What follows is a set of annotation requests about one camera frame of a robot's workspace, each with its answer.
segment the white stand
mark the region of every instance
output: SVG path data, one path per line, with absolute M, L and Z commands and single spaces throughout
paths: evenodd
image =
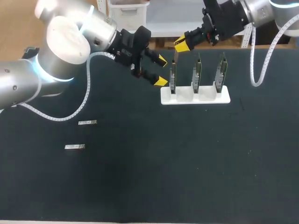
M 228 88 L 223 86 L 222 93 L 217 93 L 215 82 L 211 86 L 200 86 L 199 93 L 193 93 L 191 86 L 177 86 L 176 94 L 171 94 L 170 87 L 161 88 L 161 103 L 163 105 L 184 104 L 229 104 Z

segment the white cable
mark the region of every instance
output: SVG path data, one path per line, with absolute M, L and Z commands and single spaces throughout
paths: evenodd
M 293 18 L 291 18 L 278 32 L 278 34 L 276 35 L 276 37 L 274 38 L 268 53 L 266 55 L 265 61 L 263 63 L 263 68 L 262 68 L 262 72 L 261 72 L 261 76 L 258 80 L 258 82 L 256 83 L 254 80 L 254 51 L 255 51 L 255 44 L 256 44 L 256 28 L 253 27 L 252 28 L 252 43 L 251 43 L 251 54 L 250 54 L 250 81 L 251 84 L 254 87 L 258 87 L 263 83 L 263 79 L 265 78 L 265 74 L 268 68 L 268 64 L 269 61 L 271 59 L 272 53 L 279 41 L 279 39 L 281 38 L 281 36 L 285 33 L 285 31 L 291 26 L 293 25 L 295 22 L 299 21 L 299 14 L 294 16 Z
M 19 104 L 19 105 L 26 107 L 27 109 L 31 110 L 32 112 L 34 112 L 34 113 L 36 113 L 36 114 L 40 115 L 41 117 L 46 118 L 48 120 L 62 122 L 62 121 L 67 121 L 67 120 L 72 119 L 78 113 L 80 113 L 80 111 L 83 109 L 83 107 L 85 106 L 85 104 L 87 102 L 87 99 L 88 99 L 88 96 L 89 96 L 89 93 L 90 93 L 90 86 L 91 86 L 91 80 L 90 80 L 90 61 L 91 61 L 91 59 L 94 56 L 106 56 L 106 57 L 109 57 L 109 58 L 111 58 L 113 60 L 115 58 L 114 55 L 109 54 L 107 52 L 95 52 L 95 53 L 92 53 L 89 56 L 89 58 L 87 59 L 87 63 L 86 63 L 86 68 L 87 68 L 86 69 L 87 70 L 87 89 L 86 89 L 86 94 L 85 94 L 85 97 L 84 97 L 83 102 L 81 103 L 80 107 L 73 114 L 71 114 L 70 116 L 68 116 L 66 118 L 54 118 L 54 117 L 51 117 L 51 116 L 48 116 L 48 115 L 44 114 L 43 112 L 40 112 L 39 110 L 35 109 L 34 107 L 32 107 L 32 106 L 30 106 L 28 104 L 22 103 L 22 104 Z

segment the robotic arm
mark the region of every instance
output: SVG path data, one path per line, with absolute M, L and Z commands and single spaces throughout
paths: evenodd
M 204 0 L 206 8 L 201 28 L 185 32 L 175 41 L 177 52 L 189 51 L 204 41 L 213 46 L 244 30 L 252 23 L 256 28 L 275 19 L 282 28 L 291 18 L 299 14 L 297 0 L 228 0 L 218 4 L 217 0 Z M 289 36 L 299 36 L 299 22 L 285 32 Z
M 46 25 L 39 53 L 31 59 L 0 62 L 0 110 L 67 88 L 90 53 L 105 51 L 152 85 L 167 81 L 141 68 L 143 55 L 164 67 L 167 62 L 148 48 L 151 32 L 117 31 L 116 23 L 84 0 L 38 0 L 35 15 Z

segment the black mat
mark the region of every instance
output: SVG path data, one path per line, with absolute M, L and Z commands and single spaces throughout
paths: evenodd
M 221 51 L 200 53 L 201 84 L 211 84 Z M 97 58 L 91 96 L 75 119 L 55 123 L 25 108 L 5 110 L 0 220 L 298 223 L 299 51 L 276 50 L 257 89 L 249 51 L 225 53 L 228 105 L 161 105 L 158 88 Z M 196 54 L 180 55 L 178 85 L 190 84 Z M 256 51 L 257 75 L 265 54 Z M 168 69 L 146 67 L 168 78 Z M 67 116 L 85 83 L 82 72 L 63 95 L 31 105 Z M 98 125 L 77 124 L 93 119 Z M 65 151 L 66 144 L 86 150 Z

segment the white bin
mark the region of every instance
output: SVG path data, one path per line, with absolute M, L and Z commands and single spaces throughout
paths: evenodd
M 146 9 L 149 2 L 144 0 L 108 0 L 109 15 L 117 22 L 120 31 L 136 31 L 146 25 Z

